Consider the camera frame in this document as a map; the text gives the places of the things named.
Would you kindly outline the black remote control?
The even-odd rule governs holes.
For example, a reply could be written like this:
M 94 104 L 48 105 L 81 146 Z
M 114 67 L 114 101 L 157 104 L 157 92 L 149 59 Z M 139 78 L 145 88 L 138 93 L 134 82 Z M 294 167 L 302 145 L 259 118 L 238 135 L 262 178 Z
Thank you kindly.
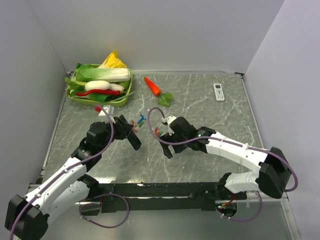
M 133 130 L 131 130 L 129 132 L 129 134 L 127 135 L 126 138 L 127 138 L 127 140 L 129 141 L 129 143 L 131 144 L 131 146 L 133 147 L 133 149 L 135 151 L 140 149 L 142 143 L 141 143 L 141 141 L 139 140 L 139 138 L 137 137 L 136 133 Z

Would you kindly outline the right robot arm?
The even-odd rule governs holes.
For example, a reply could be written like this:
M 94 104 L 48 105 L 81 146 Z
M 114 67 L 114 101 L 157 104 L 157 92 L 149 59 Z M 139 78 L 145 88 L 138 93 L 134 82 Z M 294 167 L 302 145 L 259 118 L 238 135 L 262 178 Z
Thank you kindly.
M 172 158 L 172 146 L 176 154 L 190 148 L 205 154 L 223 157 L 248 169 L 245 173 L 226 173 L 220 179 L 218 193 L 223 199 L 234 194 L 261 191 L 280 199 L 292 175 L 283 152 L 277 148 L 256 148 L 247 143 L 232 140 L 214 129 L 195 128 L 184 117 L 169 116 L 162 119 L 168 132 L 161 136 L 163 154 Z

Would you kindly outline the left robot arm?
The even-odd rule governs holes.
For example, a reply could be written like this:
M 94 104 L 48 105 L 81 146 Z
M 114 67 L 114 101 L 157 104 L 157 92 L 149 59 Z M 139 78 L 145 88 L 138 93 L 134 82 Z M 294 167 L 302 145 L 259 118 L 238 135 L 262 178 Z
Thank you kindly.
M 135 150 L 140 148 L 133 125 L 123 115 L 92 123 L 57 172 L 25 196 L 15 195 L 9 201 L 4 224 L 10 231 L 9 238 L 40 240 L 52 222 L 75 203 L 95 200 L 99 195 L 99 182 L 87 173 L 114 140 L 125 139 Z

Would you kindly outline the black battery cover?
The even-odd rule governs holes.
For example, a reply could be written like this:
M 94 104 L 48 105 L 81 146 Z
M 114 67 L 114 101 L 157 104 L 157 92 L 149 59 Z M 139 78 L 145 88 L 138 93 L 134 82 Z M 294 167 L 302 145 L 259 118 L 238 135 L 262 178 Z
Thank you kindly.
M 195 200 L 197 198 L 197 195 L 199 193 L 199 189 L 195 188 L 191 191 L 191 193 L 189 194 L 188 198 L 191 200 Z

